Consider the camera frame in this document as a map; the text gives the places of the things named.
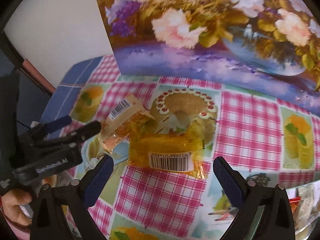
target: flower painting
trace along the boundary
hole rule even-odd
[[[303,0],[97,0],[122,74],[206,79],[320,114],[320,26]]]

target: human hand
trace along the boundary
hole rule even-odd
[[[26,217],[19,205],[25,205],[32,200],[31,195],[21,189],[12,189],[1,197],[4,214],[12,222],[28,226],[31,219]]]

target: table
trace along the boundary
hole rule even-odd
[[[106,118],[129,93],[149,110],[161,93],[182,87],[206,93],[218,108],[216,130],[205,149],[207,179],[127,166],[129,144],[123,141],[113,155],[112,177],[96,205],[88,210],[109,239],[137,235],[159,240],[220,239],[234,215],[226,214],[230,204],[212,172],[217,156],[223,156],[245,178],[269,187],[281,183],[293,188],[320,178],[319,117],[277,98],[230,85],[190,78],[123,76],[113,56],[90,59],[70,68],[41,122],[70,114],[72,123],[49,138],[63,136],[87,122]],[[290,156],[284,143],[286,120],[293,115],[305,127],[310,126],[307,139],[311,136],[314,155],[305,168]],[[81,179],[92,165],[88,156],[94,140],[84,143],[84,162],[69,170],[71,176]],[[287,192],[295,195],[296,189]]]

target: barcode number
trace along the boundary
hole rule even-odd
[[[115,119],[124,110],[128,109],[129,106],[130,104],[127,102],[127,100],[123,99],[114,109],[111,110],[109,118],[111,120]]]
[[[149,153],[149,166],[165,171],[193,171],[190,152],[177,154]]]

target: yellow wrapper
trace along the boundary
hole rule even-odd
[[[154,121],[131,123],[128,163],[131,166],[185,173],[205,179],[202,120],[193,120],[184,134],[156,134]]]
[[[152,118],[134,95],[127,95],[101,122],[101,132],[97,135],[101,147],[112,152],[128,136],[129,123],[143,124]]]

